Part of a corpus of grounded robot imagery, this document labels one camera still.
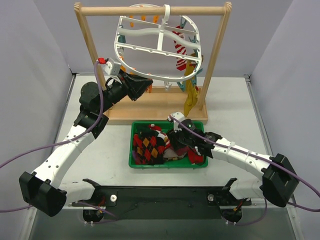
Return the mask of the black red argyle sock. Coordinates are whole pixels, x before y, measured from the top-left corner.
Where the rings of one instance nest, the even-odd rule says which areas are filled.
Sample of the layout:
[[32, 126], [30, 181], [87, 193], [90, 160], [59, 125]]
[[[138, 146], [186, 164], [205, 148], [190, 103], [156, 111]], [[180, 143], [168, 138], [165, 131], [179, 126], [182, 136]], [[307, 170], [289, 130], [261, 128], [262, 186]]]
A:
[[136, 165], [163, 165], [163, 158], [166, 150], [165, 141], [160, 137], [142, 137], [138, 134], [133, 136], [133, 152], [139, 156], [139, 161]]

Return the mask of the green snowman sock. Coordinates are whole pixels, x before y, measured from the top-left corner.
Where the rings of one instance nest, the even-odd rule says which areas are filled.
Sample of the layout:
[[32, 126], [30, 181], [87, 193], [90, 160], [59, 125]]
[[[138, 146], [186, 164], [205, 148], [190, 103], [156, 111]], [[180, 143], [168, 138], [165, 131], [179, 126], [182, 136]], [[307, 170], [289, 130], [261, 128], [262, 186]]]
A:
[[162, 131], [160, 126], [152, 124], [143, 124], [137, 127], [137, 134], [140, 138], [142, 137], [158, 137], [166, 141], [168, 136]]

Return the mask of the white round clip hanger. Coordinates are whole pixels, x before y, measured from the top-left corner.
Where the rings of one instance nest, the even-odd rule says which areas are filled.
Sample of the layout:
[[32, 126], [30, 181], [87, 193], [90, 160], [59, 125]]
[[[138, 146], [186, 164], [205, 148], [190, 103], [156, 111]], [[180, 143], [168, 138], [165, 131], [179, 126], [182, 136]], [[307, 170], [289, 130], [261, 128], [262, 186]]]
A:
[[[184, 29], [180, 28], [180, 25], [178, 27], [171, 27], [168, 26], [168, 20], [170, 18], [170, 6], [168, 4], [164, 5], [165, 7], [165, 13], [164, 17], [161, 19], [161, 23], [153, 23], [149, 21], [142, 21], [139, 19], [132, 19], [129, 16], [121, 15], [119, 17], [118, 27], [116, 30], [115, 40], [114, 40], [114, 52], [118, 59], [118, 61], [121, 63], [122, 66], [125, 68], [131, 70], [134, 74], [144, 77], [144, 78], [151, 78], [154, 80], [159, 81], [168, 81], [168, 82], [184, 82], [190, 78], [192, 78], [196, 72], [201, 69], [201, 65], [203, 62], [203, 57], [195, 57], [194, 49], [201, 48], [201, 42], [200, 42], [200, 33], [197, 25], [194, 23], [193, 20], [191, 20], [186, 15], [181, 15], [180, 17], [183, 17], [187, 20], [187, 23], [184, 27]], [[134, 27], [130, 27], [130, 22], [134, 22]], [[180, 38], [178, 35], [174, 34], [173, 31], [184, 33], [185, 40]], [[146, 46], [140, 46], [140, 45], [134, 45], [129, 43], [119, 43], [118, 37], [119, 35], [124, 35], [125, 37], [143, 37], [143, 36], [151, 36], [155, 35], [157, 36], [157, 45], [156, 48], [150, 48]], [[194, 36], [197, 36], [199, 43], [192, 43], [189, 41], [189, 37], [193, 38]], [[175, 50], [175, 44], [174, 41], [177, 43], [185, 46], [186, 48], [186, 55], [178, 54]], [[142, 51], [146, 53], [151, 54], [158, 54], [166, 57], [175, 57], [175, 58], [182, 58], [185, 60], [191, 60], [195, 61], [197, 63], [197, 66], [193, 73], [191, 73], [188, 76], [160, 76], [160, 75], [154, 75], [151, 73], [143, 73], [138, 70], [136, 70], [134, 67], [128, 65], [125, 62], [124, 57], [121, 57], [119, 55], [119, 49], [130, 49], [134, 51]]]

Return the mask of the yellow bear sock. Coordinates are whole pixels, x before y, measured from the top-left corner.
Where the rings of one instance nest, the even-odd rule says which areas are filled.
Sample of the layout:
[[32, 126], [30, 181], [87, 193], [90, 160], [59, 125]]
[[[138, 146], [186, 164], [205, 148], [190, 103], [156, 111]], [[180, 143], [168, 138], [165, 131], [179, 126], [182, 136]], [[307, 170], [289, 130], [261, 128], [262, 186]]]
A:
[[187, 98], [184, 102], [183, 114], [188, 116], [192, 108], [198, 102], [199, 88], [194, 78], [188, 79], [185, 82], [185, 92], [187, 94]]
[[[184, 76], [188, 76], [191, 73], [193, 73], [195, 71], [195, 68], [197, 67], [197, 63], [195, 61], [192, 60], [187, 60], [186, 61], [186, 67], [185, 67], [185, 72], [184, 72]], [[190, 78], [191, 83], [195, 86], [197, 84], [197, 77], [196, 78]]]

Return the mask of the red white striped sock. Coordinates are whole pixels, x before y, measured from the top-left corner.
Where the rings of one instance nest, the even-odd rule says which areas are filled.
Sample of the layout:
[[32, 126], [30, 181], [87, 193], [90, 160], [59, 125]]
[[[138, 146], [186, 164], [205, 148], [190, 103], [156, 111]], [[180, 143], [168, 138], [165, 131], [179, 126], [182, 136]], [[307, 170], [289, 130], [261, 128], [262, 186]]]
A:
[[[177, 36], [179, 36], [181, 39], [185, 40], [185, 34], [179, 31], [172, 31], [174, 34], [176, 34]], [[181, 55], [186, 55], [187, 54], [187, 50], [186, 47], [181, 45], [180, 43], [177, 43], [175, 40], [174, 42], [174, 47], [176, 50], [177, 54], [181, 54]], [[177, 57], [176, 58], [176, 68], [179, 71], [184, 71], [187, 67], [187, 60], [186, 59], [182, 59]]]

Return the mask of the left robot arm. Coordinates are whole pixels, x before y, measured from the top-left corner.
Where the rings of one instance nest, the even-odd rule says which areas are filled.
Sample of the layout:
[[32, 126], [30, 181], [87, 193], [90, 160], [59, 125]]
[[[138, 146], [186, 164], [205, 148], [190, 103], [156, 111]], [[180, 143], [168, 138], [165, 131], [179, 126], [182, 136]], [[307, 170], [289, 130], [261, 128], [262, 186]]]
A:
[[52, 154], [32, 173], [24, 172], [19, 177], [23, 200], [53, 217], [65, 204], [85, 200], [89, 205], [100, 203], [102, 193], [85, 181], [76, 181], [61, 186], [65, 174], [83, 152], [98, 138], [109, 118], [104, 112], [125, 97], [136, 101], [153, 80], [120, 71], [117, 77], [110, 77], [111, 84], [100, 90], [97, 82], [87, 82], [80, 90], [80, 113], [65, 137], [65, 144]]

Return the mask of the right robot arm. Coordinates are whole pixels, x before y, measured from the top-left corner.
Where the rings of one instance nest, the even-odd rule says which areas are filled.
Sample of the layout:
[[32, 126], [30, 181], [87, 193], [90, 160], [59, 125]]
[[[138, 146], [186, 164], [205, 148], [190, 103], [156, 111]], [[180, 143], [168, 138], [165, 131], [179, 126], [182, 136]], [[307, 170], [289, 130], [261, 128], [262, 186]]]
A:
[[292, 176], [295, 172], [289, 159], [278, 153], [276, 156], [259, 154], [214, 132], [195, 129], [169, 130], [168, 138], [174, 150], [189, 147], [197, 157], [208, 157], [225, 161], [256, 177], [253, 181], [237, 180], [222, 190], [221, 197], [227, 204], [245, 198], [265, 198], [277, 207], [284, 208], [299, 181]]

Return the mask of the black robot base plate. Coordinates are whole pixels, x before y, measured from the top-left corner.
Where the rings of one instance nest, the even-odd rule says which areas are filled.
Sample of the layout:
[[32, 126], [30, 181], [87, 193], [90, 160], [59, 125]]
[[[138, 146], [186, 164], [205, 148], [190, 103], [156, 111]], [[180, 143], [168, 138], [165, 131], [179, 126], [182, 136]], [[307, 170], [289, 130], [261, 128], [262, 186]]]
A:
[[222, 208], [233, 210], [237, 206], [250, 206], [250, 199], [237, 205], [207, 205], [196, 201], [182, 202], [124, 202], [119, 206], [93, 205], [85, 201], [82, 217], [86, 222], [103, 223], [116, 220], [213, 220], [221, 217]]

